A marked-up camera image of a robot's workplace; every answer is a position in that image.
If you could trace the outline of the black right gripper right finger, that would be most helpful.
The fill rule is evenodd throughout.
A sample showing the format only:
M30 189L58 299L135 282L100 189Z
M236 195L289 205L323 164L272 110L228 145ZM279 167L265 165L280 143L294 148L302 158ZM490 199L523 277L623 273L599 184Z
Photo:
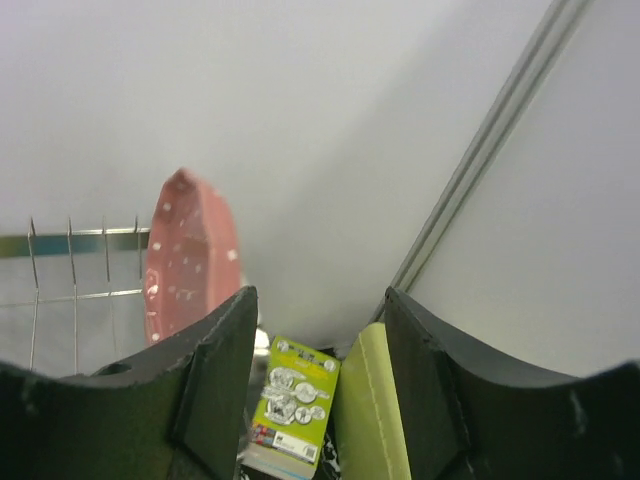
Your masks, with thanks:
M415 479L635 479L639 364L574 377L501 352L408 294L384 327Z

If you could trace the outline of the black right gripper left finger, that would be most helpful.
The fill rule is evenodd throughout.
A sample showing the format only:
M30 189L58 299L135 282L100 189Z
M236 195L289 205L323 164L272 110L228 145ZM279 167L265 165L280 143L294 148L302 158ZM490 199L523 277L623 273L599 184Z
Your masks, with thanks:
M246 405L258 295L91 375L1 366L5 479L230 479Z

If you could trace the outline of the pink polka dot plate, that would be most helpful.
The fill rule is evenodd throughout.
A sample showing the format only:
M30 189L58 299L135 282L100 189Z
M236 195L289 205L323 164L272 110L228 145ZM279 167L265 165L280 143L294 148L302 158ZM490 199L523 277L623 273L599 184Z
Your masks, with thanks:
M163 184L144 270L144 328L154 345L200 321L243 286L233 214L209 182L180 168Z

